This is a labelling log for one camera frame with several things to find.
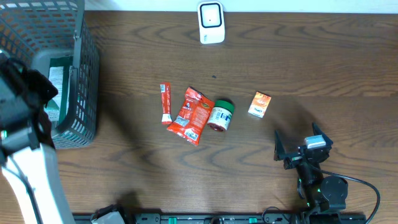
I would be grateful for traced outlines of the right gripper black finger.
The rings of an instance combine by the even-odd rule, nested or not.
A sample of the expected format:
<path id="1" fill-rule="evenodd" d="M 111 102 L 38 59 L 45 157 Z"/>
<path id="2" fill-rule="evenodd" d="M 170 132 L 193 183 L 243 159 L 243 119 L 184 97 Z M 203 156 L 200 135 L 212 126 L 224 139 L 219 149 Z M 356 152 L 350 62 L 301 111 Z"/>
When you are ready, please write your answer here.
<path id="1" fill-rule="evenodd" d="M 312 123 L 312 129 L 314 135 L 315 136 L 320 135 L 323 138 L 323 140 L 326 142 L 327 146 L 333 145 L 333 141 L 319 128 L 319 126 L 315 122 Z"/>
<path id="2" fill-rule="evenodd" d="M 275 136 L 274 160 L 275 161 L 284 160 L 285 149 L 277 131 L 274 131 L 274 136 Z"/>

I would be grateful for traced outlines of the red stick packet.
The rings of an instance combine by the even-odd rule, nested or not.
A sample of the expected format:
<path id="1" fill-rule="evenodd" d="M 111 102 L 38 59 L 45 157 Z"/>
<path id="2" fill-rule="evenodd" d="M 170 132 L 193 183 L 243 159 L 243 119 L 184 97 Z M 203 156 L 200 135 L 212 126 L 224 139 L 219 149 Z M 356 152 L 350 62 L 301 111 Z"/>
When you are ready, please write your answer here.
<path id="1" fill-rule="evenodd" d="M 160 92 L 162 99 L 162 124 L 168 125 L 172 123 L 171 117 L 171 91 L 170 83 L 164 82 L 160 84 Z"/>

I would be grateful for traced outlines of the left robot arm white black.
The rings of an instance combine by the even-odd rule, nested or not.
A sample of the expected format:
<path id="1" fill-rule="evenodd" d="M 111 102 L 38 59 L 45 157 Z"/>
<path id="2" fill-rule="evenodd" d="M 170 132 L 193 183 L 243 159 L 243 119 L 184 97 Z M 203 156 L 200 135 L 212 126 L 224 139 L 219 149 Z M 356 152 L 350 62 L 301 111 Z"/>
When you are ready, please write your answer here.
<path id="1" fill-rule="evenodd" d="M 36 70 L 1 66 L 1 171 L 26 223 L 128 223 L 115 205 L 90 216 L 70 210 L 44 106 L 58 93 Z"/>

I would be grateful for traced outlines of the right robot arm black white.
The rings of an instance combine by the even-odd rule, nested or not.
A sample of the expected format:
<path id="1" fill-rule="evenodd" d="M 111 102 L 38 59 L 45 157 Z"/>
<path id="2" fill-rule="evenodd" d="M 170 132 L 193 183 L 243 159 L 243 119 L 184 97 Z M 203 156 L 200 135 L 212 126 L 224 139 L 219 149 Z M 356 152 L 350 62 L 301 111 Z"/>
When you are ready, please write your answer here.
<path id="1" fill-rule="evenodd" d="M 298 173 L 298 191 L 309 208 L 320 213 L 339 212 L 346 208 L 348 183 L 345 179 L 329 174 L 323 176 L 320 164 L 330 156 L 333 141 L 312 123 L 313 136 L 294 152 L 286 152 L 278 133 L 275 133 L 274 160 L 283 161 L 284 169 Z"/>

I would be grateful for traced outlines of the green white 3M package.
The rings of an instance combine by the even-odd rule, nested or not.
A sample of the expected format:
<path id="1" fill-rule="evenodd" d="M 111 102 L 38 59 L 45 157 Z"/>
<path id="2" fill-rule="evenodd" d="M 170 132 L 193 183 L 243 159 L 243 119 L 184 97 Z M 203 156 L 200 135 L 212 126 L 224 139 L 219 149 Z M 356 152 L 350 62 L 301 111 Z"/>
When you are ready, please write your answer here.
<path id="1" fill-rule="evenodd" d="M 73 57 L 59 57 L 50 59 L 49 81 L 57 89 L 58 93 L 45 107 L 45 112 L 53 123 L 61 123 L 69 107 L 70 94 L 70 67 L 73 65 Z"/>

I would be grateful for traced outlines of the small orange box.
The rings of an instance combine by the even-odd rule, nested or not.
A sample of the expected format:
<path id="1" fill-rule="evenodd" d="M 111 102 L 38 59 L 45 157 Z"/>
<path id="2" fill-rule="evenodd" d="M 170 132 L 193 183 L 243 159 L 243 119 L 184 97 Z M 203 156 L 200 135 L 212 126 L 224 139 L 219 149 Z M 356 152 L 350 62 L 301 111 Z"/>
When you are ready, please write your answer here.
<path id="1" fill-rule="evenodd" d="M 269 95 L 257 91 L 249 106 L 248 113 L 263 118 L 270 102 L 271 97 Z"/>

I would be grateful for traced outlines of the red snack bag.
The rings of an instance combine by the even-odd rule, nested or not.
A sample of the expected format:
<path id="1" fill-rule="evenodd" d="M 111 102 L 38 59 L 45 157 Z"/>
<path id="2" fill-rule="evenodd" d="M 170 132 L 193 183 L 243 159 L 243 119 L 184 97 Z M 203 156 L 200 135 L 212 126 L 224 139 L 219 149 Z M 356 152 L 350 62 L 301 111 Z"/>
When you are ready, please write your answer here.
<path id="1" fill-rule="evenodd" d="M 167 130 L 198 146 L 214 105 L 214 101 L 192 87 L 188 87 L 183 105 Z"/>

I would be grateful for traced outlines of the green lid jar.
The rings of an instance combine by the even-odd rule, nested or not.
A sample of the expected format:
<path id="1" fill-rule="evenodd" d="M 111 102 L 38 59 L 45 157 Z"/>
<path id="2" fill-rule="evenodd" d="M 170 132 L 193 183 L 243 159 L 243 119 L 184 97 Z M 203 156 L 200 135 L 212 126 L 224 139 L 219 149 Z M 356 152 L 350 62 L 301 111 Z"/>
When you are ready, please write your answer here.
<path id="1" fill-rule="evenodd" d="M 217 100 L 211 111 L 207 125 L 218 132 L 225 132 L 231 122 L 234 105 L 229 101 Z"/>

